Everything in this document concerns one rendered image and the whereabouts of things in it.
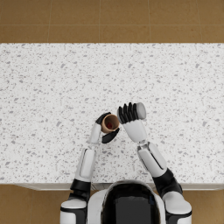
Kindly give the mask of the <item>robot body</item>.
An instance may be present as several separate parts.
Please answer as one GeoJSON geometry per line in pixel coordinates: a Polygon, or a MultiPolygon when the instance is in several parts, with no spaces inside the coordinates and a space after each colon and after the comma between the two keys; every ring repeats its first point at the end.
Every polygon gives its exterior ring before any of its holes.
{"type": "Polygon", "coordinates": [[[118,181],[90,197],[87,224],[166,224],[164,202],[141,181],[118,181]]]}

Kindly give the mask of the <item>brown paper cup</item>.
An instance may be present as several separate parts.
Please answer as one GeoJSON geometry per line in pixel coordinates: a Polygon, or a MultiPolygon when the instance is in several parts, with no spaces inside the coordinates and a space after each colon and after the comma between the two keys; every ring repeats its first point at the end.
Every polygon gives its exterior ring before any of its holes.
{"type": "Polygon", "coordinates": [[[119,128],[119,121],[116,115],[106,115],[101,122],[101,131],[103,133],[111,133],[119,128]]]}

